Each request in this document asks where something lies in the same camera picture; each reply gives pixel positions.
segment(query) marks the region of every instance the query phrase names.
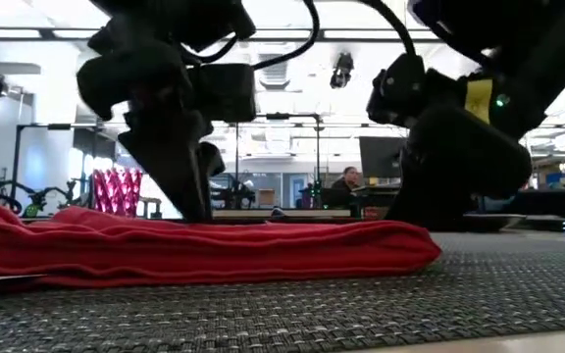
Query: gray woven mat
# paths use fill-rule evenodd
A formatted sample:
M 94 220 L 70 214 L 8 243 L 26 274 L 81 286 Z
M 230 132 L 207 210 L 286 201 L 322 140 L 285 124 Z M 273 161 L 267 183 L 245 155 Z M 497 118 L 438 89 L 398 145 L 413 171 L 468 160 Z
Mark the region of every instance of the gray woven mat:
M 409 277 L 0 296 L 0 352 L 322 352 L 565 329 L 565 242 L 437 235 Z

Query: red cloth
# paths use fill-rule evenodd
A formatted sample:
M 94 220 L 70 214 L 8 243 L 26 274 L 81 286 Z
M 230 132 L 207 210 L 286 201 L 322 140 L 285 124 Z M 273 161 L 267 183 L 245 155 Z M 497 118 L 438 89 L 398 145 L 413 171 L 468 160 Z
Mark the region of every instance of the red cloth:
M 104 287 L 401 275 L 440 254 L 399 222 L 182 225 L 68 208 L 25 225 L 0 206 L 0 276 Z

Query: folded fabric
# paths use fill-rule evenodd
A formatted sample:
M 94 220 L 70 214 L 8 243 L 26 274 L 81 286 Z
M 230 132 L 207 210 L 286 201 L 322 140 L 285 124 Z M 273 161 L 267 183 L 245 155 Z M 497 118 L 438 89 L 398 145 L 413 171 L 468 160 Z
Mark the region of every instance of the folded fabric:
M 24 224 L 0 206 L 0 276 L 64 286 L 402 275 L 440 254 L 399 222 L 185 225 L 68 208 Z

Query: man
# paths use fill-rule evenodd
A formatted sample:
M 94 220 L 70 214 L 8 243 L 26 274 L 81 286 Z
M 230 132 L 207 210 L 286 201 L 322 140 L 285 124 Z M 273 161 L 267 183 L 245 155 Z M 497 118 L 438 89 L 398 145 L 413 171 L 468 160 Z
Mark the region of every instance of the man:
M 343 176 L 331 185 L 333 189 L 346 190 L 351 192 L 352 189 L 359 187 L 359 173 L 354 167 L 347 167 L 343 170 Z

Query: yellow label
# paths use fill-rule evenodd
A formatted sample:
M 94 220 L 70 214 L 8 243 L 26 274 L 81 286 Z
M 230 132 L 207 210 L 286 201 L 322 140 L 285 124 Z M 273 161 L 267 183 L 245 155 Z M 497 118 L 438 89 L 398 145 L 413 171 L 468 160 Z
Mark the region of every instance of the yellow label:
M 491 79 L 469 81 L 468 93 L 466 94 L 466 110 L 486 124 L 489 124 L 491 89 Z

